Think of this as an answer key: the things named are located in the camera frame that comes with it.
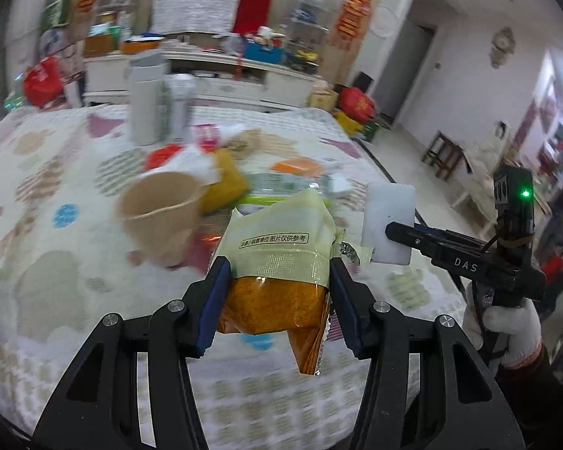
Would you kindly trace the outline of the right white gloved hand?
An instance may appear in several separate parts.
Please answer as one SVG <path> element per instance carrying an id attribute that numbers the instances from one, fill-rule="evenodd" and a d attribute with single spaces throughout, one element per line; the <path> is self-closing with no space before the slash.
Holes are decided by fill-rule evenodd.
<path id="1" fill-rule="evenodd" d="M 535 363 L 542 352 L 541 323 L 534 303 L 523 298 L 520 307 L 491 306 L 478 321 L 474 306 L 473 284 L 466 288 L 467 308 L 462 328 L 477 351 L 483 347 L 482 328 L 509 337 L 506 352 L 500 364 L 509 370 L 517 370 Z"/>

